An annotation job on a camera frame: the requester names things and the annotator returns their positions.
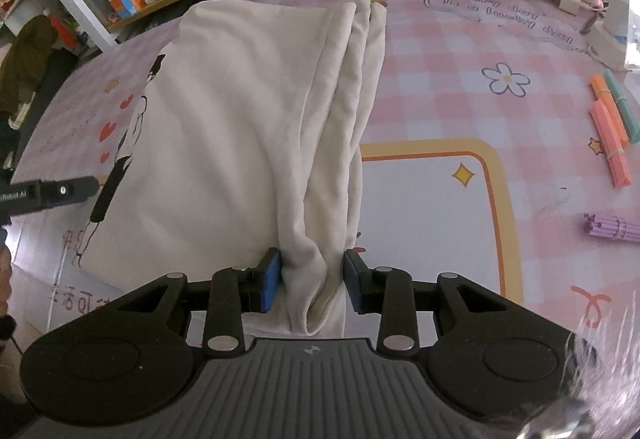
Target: cream fabric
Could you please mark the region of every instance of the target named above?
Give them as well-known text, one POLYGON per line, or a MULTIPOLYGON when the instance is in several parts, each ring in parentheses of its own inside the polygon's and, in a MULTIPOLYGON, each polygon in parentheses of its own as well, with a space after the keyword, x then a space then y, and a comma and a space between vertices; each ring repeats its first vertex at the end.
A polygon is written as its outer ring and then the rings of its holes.
POLYGON ((130 291, 172 271, 252 267, 277 246, 284 285, 245 332, 340 337, 385 19, 370 0, 191 8, 131 121, 126 175, 88 228, 82 268, 130 291))

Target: table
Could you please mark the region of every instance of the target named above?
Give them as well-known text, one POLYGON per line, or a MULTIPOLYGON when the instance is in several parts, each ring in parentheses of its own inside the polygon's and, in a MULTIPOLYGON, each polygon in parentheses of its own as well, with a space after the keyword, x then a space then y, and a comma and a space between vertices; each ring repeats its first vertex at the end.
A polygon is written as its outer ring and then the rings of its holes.
MULTIPOLYGON (((254 1, 318 6, 348 0, 254 1)), ((627 153, 636 183, 614 190, 588 115, 588 81, 602 67, 588 57, 577 32, 584 18, 562 13, 547 0, 379 1, 388 8, 386 57, 363 154, 379 151, 369 144, 393 141, 484 142, 499 158, 498 175, 505 176, 498 190, 504 195, 508 189, 511 214, 503 226, 511 225, 507 232, 513 232, 516 247, 510 263, 522 280, 516 278, 510 293, 497 273, 478 275, 569 329, 585 318, 598 327, 609 311, 618 321, 640 287, 640 254, 634 244, 587 237, 582 213, 640 219, 640 149, 627 153)), ((162 25, 76 71, 36 128, 15 180, 108 174, 129 105, 142 93, 155 55, 176 25, 162 25)), ((473 173, 473 161, 460 161, 465 163, 473 173)), ((365 201, 373 187, 370 166, 364 166, 365 201)), ((15 263, 33 279, 28 319, 41 331, 118 295, 104 286, 84 289, 86 280, 70 267, 90 209, 89 203, 17 217, 10 231, 15 263)), ((433 215, 425 215, 420 225, 428 226, 433 215)), ((451 245, 460 245, 460 228, 450 225, 451 245)), ((369 231, 363 229, 361 239, 369 231)), ((428 250, 418 251, 429 256, 428 250)), ((385 258, 373 249, 363 257, 370 267, 385 258)), ((464 271, 474 275, 473 265, 464 271)))

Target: orange border frame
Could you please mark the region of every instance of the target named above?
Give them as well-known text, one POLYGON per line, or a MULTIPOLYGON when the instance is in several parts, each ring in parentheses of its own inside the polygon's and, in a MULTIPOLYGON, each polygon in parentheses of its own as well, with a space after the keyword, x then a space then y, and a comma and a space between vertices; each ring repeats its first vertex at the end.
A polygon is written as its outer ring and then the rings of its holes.
POLYGON ((498 277, 500 294, 522 304, 522 270, 511 197, 507 177, 496 151, 487 143, 473 138, 426 139, 420 141, 398 141, 372 143, 360 146, 363 161, 386 161, 395 159, 420 159, 424 157, 446 157, 468 155, 482 164, 487 185, 491 212, 494 219, 495 244, 498 251, 498 277))

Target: girl illustration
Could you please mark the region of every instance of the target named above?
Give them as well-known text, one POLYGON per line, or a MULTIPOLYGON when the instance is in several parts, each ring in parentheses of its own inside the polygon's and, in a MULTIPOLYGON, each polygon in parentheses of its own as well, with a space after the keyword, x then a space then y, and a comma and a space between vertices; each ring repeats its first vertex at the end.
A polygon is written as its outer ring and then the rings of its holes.
MULTIPOLYGON (((158 72, 160 71, 160 67, 162 65, 162 60, 164 59, 165 54, 159 54, 156 58, 153 66, 148 72, 146 76, 145 87, 153 81, 158 72)), ((78 246, 78 250, 76 251, 76 255, 73 259, 73 264, 82 267, 82 256, 87 250, 89 243, 91 242, 92 236, 94 236, 97 231, 100 223, 104 220, 107 210, 109 209, 109 205, 111 204, 111 199, 116 193, 116 189, 118 188, 122 179, 131 164, 133 158, 133 149, 140 139, 140 135, 142 134, 142 125, 145 119, 146 107, 148 105, 148 98, 143 94, 140 97, 140 101, 136 104, 136 109, 131 118, 131 123, 129 124, 129 130, 124 133, 122 139, 118 143, 118 150, 116 152, 114 158, 113 170, 109 174, 106 183, 104 184, 100 195, 95 201, 94 209, 89 216, 89 222, 84 228, 84 233, 82 234, 82 241, 78 246)))

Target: teal chalk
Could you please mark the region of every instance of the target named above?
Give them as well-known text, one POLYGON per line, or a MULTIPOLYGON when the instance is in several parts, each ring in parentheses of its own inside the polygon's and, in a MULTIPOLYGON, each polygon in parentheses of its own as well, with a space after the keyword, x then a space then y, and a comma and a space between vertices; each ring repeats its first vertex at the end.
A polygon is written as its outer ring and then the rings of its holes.
POLYGON ((607 82, 609 90, 611 91, 611 95, 618 106, 622 123, 625 125, 626 135, 629 136, 629 142, 631 144, 640 142, 640 124, 638 124, 638 120, 625 97, 624 91, 626 87, 615 79, 613 73, 609 69, 604 71, 603 76, 604 80, 607 82))

